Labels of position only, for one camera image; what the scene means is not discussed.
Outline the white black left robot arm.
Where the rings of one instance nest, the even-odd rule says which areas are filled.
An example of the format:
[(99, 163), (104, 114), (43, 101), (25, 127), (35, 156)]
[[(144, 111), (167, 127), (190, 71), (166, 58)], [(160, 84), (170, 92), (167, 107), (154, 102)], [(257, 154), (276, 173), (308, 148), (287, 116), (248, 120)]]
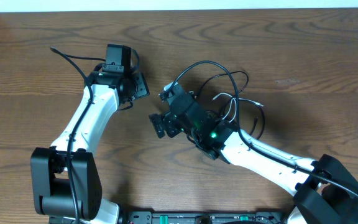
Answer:
[(94, 155), (111, 116), (149, 95), (138, 53), (109, 44), (85, 75), (83, 96), (61, 135), (30, 157), (35, 211), (53, 223), (123, 223), (120, 206), (103, 197)]

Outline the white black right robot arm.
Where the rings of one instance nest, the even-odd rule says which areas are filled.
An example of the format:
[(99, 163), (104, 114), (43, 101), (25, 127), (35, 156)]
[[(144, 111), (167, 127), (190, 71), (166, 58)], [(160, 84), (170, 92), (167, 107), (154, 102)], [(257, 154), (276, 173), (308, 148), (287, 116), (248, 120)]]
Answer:
[(336, 158), (294, 156), (214, 118), (191, 93), (160, 94), (169, 111), (149, 116), (158, 137), (185, 133), (211, 159), (249, 169), (284, 189), (295, 207), (287, 223), (358, 223), (358, 181)]

